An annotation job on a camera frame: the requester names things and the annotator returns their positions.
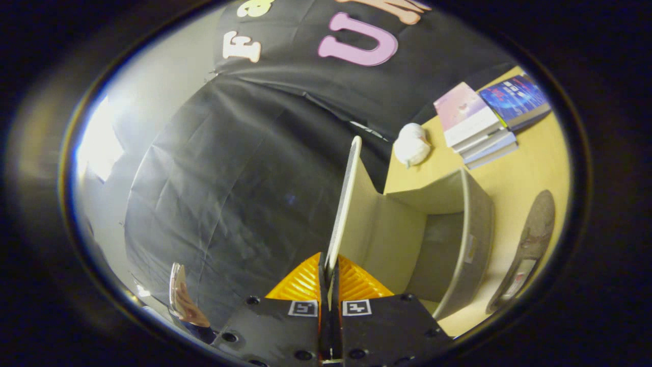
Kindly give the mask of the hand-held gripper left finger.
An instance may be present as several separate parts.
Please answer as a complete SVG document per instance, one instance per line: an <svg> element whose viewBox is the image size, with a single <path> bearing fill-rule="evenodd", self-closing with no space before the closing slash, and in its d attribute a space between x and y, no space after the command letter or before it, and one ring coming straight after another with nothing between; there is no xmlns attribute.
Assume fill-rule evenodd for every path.
<svg viewBox="0 0 652 367"><path fill-rule="evenodd" d="M320 366L319 328L323 253L307 259L316 298L285 300L249 296L219 331L214 348L254 366Z"/></svg>

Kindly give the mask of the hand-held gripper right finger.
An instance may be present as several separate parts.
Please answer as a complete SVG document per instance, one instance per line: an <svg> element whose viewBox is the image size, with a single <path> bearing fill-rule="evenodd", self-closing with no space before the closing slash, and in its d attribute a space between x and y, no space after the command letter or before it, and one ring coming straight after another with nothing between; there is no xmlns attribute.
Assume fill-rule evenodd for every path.
<svg viewBox="0 0 652 367"><path fill-rule="evenodd" d="M329 356L339 366L423 366L453 338L417 296L394 294L345 256L331 278Z"/></svg>

